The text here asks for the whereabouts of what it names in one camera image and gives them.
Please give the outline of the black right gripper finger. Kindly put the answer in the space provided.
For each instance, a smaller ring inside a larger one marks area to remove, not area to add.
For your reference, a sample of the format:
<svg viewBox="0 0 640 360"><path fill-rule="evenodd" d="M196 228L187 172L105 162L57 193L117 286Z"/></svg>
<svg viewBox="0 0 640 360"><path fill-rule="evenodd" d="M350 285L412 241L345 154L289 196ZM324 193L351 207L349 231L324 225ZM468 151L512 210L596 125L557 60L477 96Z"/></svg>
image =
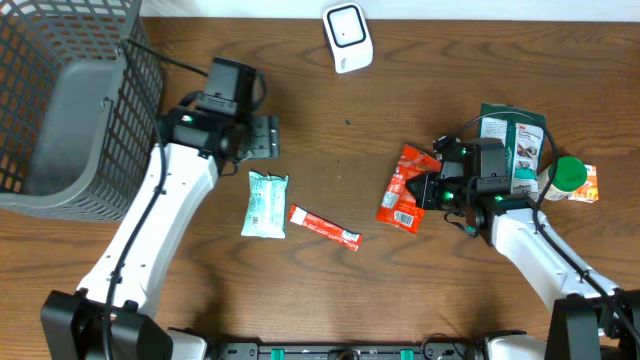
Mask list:
<svg viewBox="0 0 640 360"><path fill-rule="evenodd" d="M410 193L423 193L428 186L429 181L432 178L431 172L425 172L415 177L408 179L405 182L405 187Z"/></svg>
<svg viewBox="0 0 640 360"><path fill-rule="evenodd" d="M433 208L433 196L429 187L408 188L409 193L414 197L416 206L421 209Z"/></svg>

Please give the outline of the red snack pouch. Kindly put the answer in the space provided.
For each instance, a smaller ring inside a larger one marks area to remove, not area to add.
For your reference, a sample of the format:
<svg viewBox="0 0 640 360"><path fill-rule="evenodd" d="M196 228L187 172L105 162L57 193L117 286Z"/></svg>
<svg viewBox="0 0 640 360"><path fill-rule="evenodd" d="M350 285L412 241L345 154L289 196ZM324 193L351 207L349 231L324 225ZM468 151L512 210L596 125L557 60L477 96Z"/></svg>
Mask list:
<svg viewBox="0 0 640 360"><path fill-rule="evenodd" d="M425 210L416 205L416 199L406 188L406 182L425 172L439 173L441 167L441 163L426 152L405 144L384 192L376 220L416 234Z"/></svg>

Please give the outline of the pale green wet wipes pack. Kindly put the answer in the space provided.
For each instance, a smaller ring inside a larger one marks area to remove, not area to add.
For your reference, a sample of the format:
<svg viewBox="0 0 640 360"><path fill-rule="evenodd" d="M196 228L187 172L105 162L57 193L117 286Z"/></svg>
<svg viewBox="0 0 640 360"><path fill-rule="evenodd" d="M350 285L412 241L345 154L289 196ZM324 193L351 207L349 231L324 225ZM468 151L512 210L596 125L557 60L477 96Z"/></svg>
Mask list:
<svg viewBox="0 0 640 360"><path fill-rule="evenodd" d="M289 176L249 172L250 195L242 236L284 239L286 189Z"/></svg>

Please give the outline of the red white sachet stick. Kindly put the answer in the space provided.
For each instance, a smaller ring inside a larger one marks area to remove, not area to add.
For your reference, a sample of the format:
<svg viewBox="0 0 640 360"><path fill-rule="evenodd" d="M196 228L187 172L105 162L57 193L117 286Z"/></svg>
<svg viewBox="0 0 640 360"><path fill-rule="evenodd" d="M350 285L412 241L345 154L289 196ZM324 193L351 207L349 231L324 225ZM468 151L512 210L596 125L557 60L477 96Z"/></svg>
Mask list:
<svg viewBox="0 0 640 360"><path fill-rule="evenodd" d="M351 232L295 204L291 206L288 219L291 223L305 227L351 251L357 251L363 240L361 234Z"/></svg>

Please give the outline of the green 3M gloves package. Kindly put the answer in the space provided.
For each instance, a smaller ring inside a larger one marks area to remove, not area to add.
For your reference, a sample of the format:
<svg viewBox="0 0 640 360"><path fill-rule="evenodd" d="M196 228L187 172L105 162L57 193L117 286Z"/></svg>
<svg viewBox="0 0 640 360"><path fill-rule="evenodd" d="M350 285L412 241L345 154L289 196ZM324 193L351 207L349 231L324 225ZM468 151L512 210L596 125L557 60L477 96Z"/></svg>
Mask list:
<svg viewBox="0 0 640 360"><path fill-rule="evenodd" d="M512 194L524 193L536 200L537 180L546 116L508 105L481 105L480 138L497 138L505 147L505 168Z"/></svg>

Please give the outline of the green-lidded seasoning jar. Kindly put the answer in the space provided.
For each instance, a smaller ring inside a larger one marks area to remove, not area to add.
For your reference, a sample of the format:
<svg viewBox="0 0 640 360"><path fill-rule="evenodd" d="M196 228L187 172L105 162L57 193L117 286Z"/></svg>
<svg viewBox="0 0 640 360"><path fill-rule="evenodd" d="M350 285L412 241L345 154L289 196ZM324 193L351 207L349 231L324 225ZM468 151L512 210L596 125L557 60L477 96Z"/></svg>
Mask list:
<svg viewBox="0 0 640 360"><path fill-rule="evenodd" d="M554 179L551 179L551 172L555 169L553 164L538 174L537 181L540 191L543 191L550 184L549 189L544 194L545 200L558 201L568 198L587 181L587 168L578 158L573 156L561 157L558 160L558 166Z"/></svg>

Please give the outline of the orange snack packet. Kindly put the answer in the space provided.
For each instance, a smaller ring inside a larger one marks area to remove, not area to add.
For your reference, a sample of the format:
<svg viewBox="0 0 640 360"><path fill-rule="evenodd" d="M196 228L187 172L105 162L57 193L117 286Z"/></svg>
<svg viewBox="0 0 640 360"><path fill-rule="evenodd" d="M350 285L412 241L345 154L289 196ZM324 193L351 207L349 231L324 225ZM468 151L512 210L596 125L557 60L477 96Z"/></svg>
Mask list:
<svg viewBox="0 0 640 360"><path fill-rule="evenodd" d="M587 179L585 183L576 189L569 197L569 200L584 203L594 203L599 200L597 168L593 165L586 164Z"/></svg>

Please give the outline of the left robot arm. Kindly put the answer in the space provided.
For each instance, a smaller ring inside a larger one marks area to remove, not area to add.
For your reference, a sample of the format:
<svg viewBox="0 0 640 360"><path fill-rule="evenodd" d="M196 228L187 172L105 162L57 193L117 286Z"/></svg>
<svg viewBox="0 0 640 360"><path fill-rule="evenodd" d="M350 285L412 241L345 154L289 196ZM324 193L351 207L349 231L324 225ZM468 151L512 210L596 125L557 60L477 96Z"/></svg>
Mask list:
<svg viewBox="0 0 640 360"><path fill-rule="evenodd" d="M154 318L164 279L192 216L225 160L276 158L275 115L227 117L176 106L116 235L75 293L53 291L40 318L54 359L212 359L204 335Z"/></svg>

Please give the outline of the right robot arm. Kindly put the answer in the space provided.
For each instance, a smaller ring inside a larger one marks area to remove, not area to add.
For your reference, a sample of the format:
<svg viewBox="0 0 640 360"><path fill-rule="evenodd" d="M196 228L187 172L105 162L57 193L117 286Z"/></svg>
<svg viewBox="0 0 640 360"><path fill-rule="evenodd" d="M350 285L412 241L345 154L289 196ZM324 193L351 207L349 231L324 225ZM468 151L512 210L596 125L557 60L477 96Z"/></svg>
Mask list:
<svg viewBox="0 0 640 360"><path fill-rule="evenodd" d="M506 257L552 313L539 341L521 331L482 337L468 359L636 359L639 294L590 267L526 195L510 191L502 164L446 161L405 184L418 207L465 218L462 230Z"/></svg>

